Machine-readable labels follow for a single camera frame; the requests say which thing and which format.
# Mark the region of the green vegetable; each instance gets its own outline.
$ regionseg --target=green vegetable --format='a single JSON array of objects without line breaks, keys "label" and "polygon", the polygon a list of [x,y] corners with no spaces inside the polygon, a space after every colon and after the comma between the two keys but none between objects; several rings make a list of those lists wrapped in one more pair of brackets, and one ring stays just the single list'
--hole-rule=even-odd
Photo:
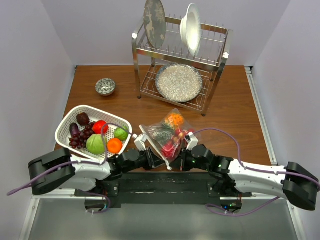
[{"label": "green vegetable", "polygon": [[119,139],[120,141],[125,141],[128,138],[129,133],[127,133],[125,130],[123,130],[122,128],[118,127],[113,135],[115,138]]},{"label": "green vegetable", "polygon": [[105,151],[105,147],[101,134],[92,134],[86,141],[86,149],[92,154],[102,154]]}]

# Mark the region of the bowl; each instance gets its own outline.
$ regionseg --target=bowl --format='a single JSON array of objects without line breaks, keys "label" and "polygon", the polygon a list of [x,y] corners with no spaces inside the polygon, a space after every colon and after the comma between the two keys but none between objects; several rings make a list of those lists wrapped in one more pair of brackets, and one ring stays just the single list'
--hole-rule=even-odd
[{"label": "bowl", "polygon": [[197,56],[201,40],[201,22],[197,5],[189,5],[180,25],[182,42],[188,47],[192,57]]},{"label": "bowl", "polygon": [[101,96],[109,96],[114,93],[116,89],[116,83],[110,78],[100,79],[95,84],[95,91]]}]

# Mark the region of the plastic bag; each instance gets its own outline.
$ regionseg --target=plastic bag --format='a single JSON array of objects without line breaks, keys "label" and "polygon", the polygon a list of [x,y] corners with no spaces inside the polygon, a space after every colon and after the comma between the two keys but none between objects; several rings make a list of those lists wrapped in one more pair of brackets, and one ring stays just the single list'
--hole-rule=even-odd
[{"label": "plastic bag", "polygon": [[181,149],[187,146],[185,136],[195,131],[176,108],[161,122],[150,126],[142,125],[141,128],[152,140],[153,147],[165,158],[168,166],[178,157]]}]

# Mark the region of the gray floor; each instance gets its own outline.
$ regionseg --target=gray floor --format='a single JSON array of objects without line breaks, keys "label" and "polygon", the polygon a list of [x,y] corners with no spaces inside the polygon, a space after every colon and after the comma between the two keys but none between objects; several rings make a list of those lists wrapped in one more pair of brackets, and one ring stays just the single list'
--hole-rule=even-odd
[{"label": "gray floor", "polygon": [[[244,199],[241,213],[264,199]],[[41,199],[30,240],[296,240],[285,200],[245,217],[223,217],[201,205],[125,204],[85,213],[83,199]]]}]

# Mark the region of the wooden tabletop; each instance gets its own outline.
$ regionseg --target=wooden tabletop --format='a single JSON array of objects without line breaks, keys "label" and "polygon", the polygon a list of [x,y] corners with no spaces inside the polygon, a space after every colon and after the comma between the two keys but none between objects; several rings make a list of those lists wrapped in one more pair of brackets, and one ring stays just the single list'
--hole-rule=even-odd
[{"label": "wooden tabletop", "polygon": [[[149,66],[140,66],[141,78]],[[100,96],[95,91],[99,79],[115,81],[115,92]],[[139,125],[160,122],[176,106],[142,96],[135,92],[134,67],[128,66],[78,66],[64,115],[78,105],[89,105],[129,121],[134,133],[140,134]],[[220,83],[205,117],[199,112],[177,107],[196,130],[213,127],[233,135],[241,147],[244,162],[270,165],[266,143],[251,94],[245,68],[226,66]],[[215,131],[201,133],[201,141],[214,154],[237,158],[237,147],[226,135]],[[128,148],[134,148],[131,139]],[[165,171],[161,166],[157,171]]]}]

